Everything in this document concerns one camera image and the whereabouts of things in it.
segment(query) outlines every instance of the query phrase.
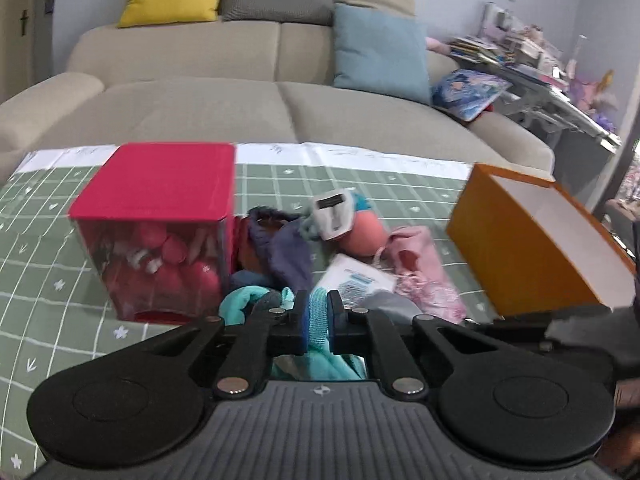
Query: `circular pad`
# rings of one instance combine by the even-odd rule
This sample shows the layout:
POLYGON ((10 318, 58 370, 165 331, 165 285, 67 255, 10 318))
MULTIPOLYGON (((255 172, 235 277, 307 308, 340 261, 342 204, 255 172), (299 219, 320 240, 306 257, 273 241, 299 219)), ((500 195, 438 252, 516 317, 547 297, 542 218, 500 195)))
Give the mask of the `circular pad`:
POLYGON ((521 351, 466 355, 442 385, 438 410, 471 451, 520 467, 586 458, 614 417, 602 384, 578 368, 521 351))
POLYGON ((31 395, 27 419, 47 456, 110 469, 155 459, 198 427, 200 389, 177 360, 114 354, 57 373, 31 395))

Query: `stack of books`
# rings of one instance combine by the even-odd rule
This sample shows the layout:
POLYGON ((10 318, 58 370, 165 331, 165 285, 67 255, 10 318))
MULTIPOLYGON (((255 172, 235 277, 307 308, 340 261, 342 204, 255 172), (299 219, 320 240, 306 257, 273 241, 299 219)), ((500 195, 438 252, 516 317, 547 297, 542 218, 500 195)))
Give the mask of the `stack of books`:
POLYGON ((489 43, 480 38, 466 36, 454 38, 450 43, 452 57, 465 59, 472 63, 503 62, 503 52, 495 43, 489 43))

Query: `logo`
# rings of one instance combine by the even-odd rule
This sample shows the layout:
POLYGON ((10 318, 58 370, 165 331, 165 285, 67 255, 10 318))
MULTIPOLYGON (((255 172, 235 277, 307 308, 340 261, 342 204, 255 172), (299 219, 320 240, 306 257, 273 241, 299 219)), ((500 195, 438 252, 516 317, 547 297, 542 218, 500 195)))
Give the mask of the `logo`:
POLYGON ((322 386, 316 386, 314 388, 314 393, 316 395, 319 395, 320 397, 324 397, 325 395, 331 393, 331 388, 329 388, 328 386, 324 386, 324 384, 322 386))

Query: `green checkered tablecloth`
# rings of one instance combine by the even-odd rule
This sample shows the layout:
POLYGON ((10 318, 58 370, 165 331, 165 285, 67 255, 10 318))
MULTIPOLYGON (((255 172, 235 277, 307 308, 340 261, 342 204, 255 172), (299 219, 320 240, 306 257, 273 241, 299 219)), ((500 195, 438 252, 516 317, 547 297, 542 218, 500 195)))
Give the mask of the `green checkered tablecloth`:
MULTIPOLYGON (((26 420, 39 383, 169 329, 116 319, 66 217, 115 149, 31 154, 0 190, 0 471, 6 476, 27 476, 44 460, 26 420)), ((241 144, 236 161, 236 214, 258 205, 301 212, 315 194, 357 190, 388 229, 429 227, 469 317, 495 317, 445 232, 468 165, 310 143, 241 144)), ((316 280, 329 258, 314 247, 316 280)))

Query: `red box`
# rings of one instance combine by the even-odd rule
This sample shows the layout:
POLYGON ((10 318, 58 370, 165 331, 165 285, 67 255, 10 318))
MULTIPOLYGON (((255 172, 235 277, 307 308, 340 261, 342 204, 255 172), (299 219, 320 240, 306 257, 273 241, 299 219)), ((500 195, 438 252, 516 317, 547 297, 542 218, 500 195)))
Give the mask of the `red box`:
POLYGON ((120 319, 217 313, 234 252, 235 154, 232 144, 126 144, 72 204, 120 319))

